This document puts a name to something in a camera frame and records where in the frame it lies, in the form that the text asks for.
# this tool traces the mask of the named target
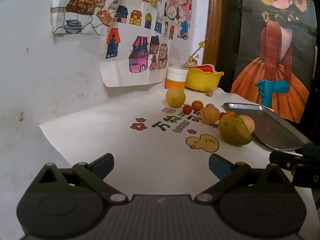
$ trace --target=white wall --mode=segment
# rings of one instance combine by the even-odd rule
[[[189,36],[192,46],[180,41],[183,52],[177,53],[179,63],[184,63],[198,42],[204,39],[207,1],[194,2]],[[17,240],[23,235],[15,209],[42,166],[54,162],[60,168],[69,167],[38,125],[101,105],[119,94],[154,86],[106,88],[98,61],[103,38],[53,36],[50,5],[51,0],[0,2],[1,240]]]

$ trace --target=silver tray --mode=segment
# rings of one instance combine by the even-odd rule
[[[272,149],[295,150],[302,148],[306,143],[311,143],[293,125],[267,107],[239,103],[224,103],[223,107],[234,111],[237,115],[244,114],[251,117],[256,125],[253,133]]]

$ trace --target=metal screw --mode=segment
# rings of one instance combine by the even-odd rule
[[[126,196],[119,193],[119,194],[113,194],[111,195],[110,199],[113,201],[113,202],[122,202],[122,201],[125,201],[126,199]]]
[[[197,199],[201,202],[209,202],[212,200],[212,196],[208,193],[202,193],[197,196]]]

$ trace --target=orange skirt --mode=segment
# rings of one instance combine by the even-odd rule
[[[262,62],[260,57],[256,58],[233,82],[231,93],[236,93],[251,102],[261,104],[262,99],[255,84],[264,79],[265,71],[266,63]],[[276,68],[275,81],[282,79],[284,79],[283,66],[279,64]],[[308,96],[309,91],[295,75],[291,74],[289,91],[287,93],[272,93],[270,108],[281,117],[299,123]]]

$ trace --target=yellow plastic bowl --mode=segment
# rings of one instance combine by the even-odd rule
[[[215,90],[218,87],[219,80],[223,74],[224,72],[211,73],[203,72],[198,68],[189,68],[186,87],[202,92]]]

